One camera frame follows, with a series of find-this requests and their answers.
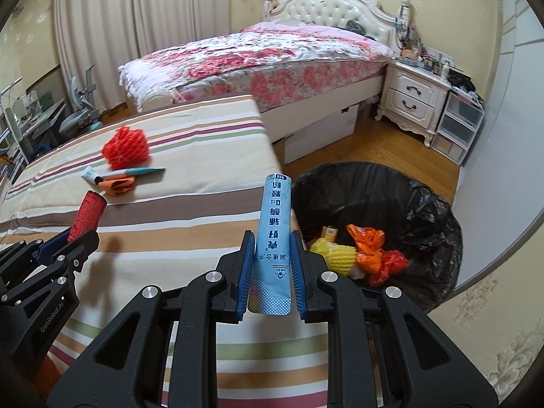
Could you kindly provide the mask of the red mesh roll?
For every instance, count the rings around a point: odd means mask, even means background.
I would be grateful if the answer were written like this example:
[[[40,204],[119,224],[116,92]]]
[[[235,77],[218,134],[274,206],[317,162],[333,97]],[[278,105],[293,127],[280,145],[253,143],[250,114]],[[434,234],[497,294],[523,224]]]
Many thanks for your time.
[[[106,206],[107,201],[101,194],[88,191],[70,227],[68,241],[76,240],[88,231],[95,231]]]

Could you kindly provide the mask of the red plastic bag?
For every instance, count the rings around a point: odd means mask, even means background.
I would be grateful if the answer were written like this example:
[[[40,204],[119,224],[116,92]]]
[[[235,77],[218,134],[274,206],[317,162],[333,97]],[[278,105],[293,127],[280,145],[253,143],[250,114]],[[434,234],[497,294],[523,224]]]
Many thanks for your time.
[[[408,259],[399,251],[380,251],[380,267],[377,273],[369,274],[370,286],[383,285],[390,276],[399,274],[408,268]]]

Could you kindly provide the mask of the orange paper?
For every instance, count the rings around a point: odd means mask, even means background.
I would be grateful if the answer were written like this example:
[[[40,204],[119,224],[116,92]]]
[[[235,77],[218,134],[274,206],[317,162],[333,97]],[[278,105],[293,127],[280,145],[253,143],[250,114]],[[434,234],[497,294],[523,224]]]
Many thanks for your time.
[[[118,196],[135,188],[136,179],[132,176],[108,179],[98,183],[98,186],[108,196]]]

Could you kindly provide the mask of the yellow foam fruit net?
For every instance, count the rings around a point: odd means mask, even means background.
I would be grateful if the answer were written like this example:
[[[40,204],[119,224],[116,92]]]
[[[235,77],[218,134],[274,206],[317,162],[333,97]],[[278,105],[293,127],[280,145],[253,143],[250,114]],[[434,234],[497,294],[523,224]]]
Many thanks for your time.
[[[322,255],[327,269],[342,276],[350,275],[358,255],[354,247],[340,245],[325,238],[316,239],[310,251]]]

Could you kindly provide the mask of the orange plastic snack bag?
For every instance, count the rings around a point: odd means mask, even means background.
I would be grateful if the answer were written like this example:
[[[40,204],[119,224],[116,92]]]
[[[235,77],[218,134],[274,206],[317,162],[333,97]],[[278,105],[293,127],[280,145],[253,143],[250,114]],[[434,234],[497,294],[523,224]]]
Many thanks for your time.
[[[356,264],[364,274],[378,274],[382,265],[386,235],[372,227],[347,225],[347,232],[355,242]]]

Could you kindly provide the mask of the light blue sachet stick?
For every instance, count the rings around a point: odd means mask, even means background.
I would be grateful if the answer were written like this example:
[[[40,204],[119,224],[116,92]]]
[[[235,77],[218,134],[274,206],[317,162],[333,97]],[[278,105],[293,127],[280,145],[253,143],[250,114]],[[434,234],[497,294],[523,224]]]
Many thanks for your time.
[[[248,309],[254,313],[290,313],[290,190],[290,177],[267,175],[248,299]]]

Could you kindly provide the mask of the black lined trash bin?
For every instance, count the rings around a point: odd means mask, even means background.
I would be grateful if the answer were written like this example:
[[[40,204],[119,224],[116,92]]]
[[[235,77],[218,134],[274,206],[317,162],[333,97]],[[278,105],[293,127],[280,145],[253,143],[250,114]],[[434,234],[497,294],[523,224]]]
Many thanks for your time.
[[[306,242],[323,227],[336,241],[354,245],[350,225],[385,234],[384,252],[400,252],[407,266],[359,285],[397,286],[423,311],[440,306],[453,292],[462,263],[463,239],[450,204],[427,185],[384,165],[328,163],[301,175],[291,191],[291,207]]]

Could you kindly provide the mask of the small white ointment tube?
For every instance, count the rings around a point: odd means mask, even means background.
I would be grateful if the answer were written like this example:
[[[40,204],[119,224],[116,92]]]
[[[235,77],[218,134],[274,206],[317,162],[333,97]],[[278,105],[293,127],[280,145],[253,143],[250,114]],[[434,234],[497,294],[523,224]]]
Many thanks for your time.
[[[94,170],[91,166],[85,167],[84,170],[82,170],[82,172],[80,173],[80,176],[87,182],[94,185],[98,185],[103,182],[103,179],[101,178],[99,173],[97,173],[97,171]]]

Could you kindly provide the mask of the red foam fruit net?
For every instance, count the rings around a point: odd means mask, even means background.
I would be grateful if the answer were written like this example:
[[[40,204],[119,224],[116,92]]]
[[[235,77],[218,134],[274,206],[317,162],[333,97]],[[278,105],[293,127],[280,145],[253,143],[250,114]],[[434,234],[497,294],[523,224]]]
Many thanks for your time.
[[[101,153],[111,169],[130,169],[149,159],[149,144],[141,129],[122,126],[104,145]]]

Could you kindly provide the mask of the grey desk chair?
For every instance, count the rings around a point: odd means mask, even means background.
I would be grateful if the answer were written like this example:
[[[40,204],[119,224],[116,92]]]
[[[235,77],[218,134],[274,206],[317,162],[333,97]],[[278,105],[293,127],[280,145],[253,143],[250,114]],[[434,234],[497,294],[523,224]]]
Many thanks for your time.
[[[70,79],[69,96],[74,111],[59,126],[59,134],[65,138],[71,139],[78,135],[93,132],[102,126],[100,112],[96,108],[93,95],[97,88],[92,77],[94,67],[95,65],[91,65],[86,70],[86,84],[82,89],[79,89],[78,79],[75,75]]]

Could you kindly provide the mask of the white underbed storage box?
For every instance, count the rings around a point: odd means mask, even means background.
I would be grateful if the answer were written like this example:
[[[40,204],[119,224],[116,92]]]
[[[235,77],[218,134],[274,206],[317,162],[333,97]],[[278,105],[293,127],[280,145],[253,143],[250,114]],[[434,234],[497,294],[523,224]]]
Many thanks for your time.
[[[354,133],[358,117],[358,105],[341,109],[314,122],[285,139],[284,163],[305,157]]]

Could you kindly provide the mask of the clear plastic drawer unit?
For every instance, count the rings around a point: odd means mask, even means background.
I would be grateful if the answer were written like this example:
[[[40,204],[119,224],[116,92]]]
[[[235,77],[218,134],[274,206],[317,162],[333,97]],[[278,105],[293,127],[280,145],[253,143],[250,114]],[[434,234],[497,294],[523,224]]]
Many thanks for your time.
[[[478,131],[482,126],[485,109],[478,95],[453,87],[443,107],[430,147],[462,166]]]

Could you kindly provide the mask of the white two-drawer nightstand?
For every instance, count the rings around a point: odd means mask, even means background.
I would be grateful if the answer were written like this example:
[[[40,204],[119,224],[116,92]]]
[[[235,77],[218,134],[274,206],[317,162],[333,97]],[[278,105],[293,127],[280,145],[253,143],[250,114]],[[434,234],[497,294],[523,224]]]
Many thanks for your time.
[[[391,61],[375,120],[386,117],[401,130],[421,135],[429,148],[451,88],[446,79],[433,73]]]

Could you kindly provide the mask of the floral quilt bed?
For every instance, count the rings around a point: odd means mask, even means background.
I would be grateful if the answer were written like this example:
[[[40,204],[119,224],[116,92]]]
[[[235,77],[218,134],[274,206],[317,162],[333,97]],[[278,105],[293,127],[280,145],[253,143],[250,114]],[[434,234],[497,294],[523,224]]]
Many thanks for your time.
[[[260,22],[148,53],[118,73],[138,113],[241,94],[267,112],[380,75],[393,56],[379,40],[344,28]]]

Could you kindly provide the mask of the white tufted headboard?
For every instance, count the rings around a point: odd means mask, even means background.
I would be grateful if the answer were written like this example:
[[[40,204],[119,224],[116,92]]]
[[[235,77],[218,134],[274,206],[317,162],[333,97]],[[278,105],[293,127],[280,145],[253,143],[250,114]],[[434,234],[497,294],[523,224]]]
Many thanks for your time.
[[[378,0],[264,0],[264,21],[302,22],[344,28],[350,21],[365,33],[394,49],[408,40],[411,27],[410,0],[400,0],[396,15],[382,9]]]

